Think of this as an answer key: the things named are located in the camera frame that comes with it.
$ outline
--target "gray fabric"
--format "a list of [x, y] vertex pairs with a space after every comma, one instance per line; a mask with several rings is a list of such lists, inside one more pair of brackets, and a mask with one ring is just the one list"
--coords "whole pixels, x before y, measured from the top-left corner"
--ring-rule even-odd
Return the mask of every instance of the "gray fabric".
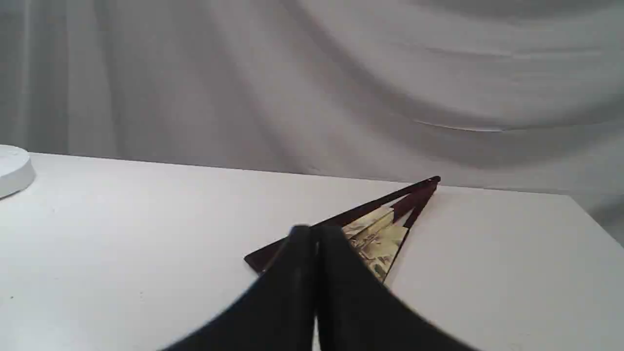
[[623, 17], [609, 0], [5, 0], [0, 142], [570, 194], [624, 242]]

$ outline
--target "white cloth backdrop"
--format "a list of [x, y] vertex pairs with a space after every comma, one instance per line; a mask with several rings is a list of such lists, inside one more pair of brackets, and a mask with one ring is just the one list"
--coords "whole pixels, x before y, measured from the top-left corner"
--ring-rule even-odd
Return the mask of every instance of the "white cloth backdrop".
[[624, 242], [623, 18], [609, 0], [2, 0], [0, 143], [570, 194]]

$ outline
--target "white round object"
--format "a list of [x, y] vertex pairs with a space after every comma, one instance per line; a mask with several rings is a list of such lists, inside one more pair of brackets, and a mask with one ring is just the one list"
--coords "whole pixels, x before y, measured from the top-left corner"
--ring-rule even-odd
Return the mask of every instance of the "white round object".
[[26, 150], [0, 145], [0, 199], [26, 189], [35, 179]]

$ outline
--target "white tabletop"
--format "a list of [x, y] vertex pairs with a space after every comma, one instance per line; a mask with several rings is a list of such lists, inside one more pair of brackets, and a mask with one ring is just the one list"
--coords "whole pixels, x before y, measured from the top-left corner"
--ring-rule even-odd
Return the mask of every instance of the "white tabletop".
[[[245, 254], [405, 186], [31, 157], [0, 200], [2, 351], [163, 347], [253, 282]], [[624, 250], [569, 197], [440, 187], [388, 284], [483, 351], [624, 349]]]

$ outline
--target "white table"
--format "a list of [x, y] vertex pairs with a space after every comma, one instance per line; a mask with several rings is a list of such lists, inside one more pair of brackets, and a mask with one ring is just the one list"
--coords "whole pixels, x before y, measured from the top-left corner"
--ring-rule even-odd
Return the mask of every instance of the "white table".
[[[245, 254], [405, 186], [32, 162], [33, 185], [0, 200], [2, 351], [163, 347], [253, 282]], [[388, 282], [484, 351], [624, 350], [624, 250], [569, 197], [440, 187]]]

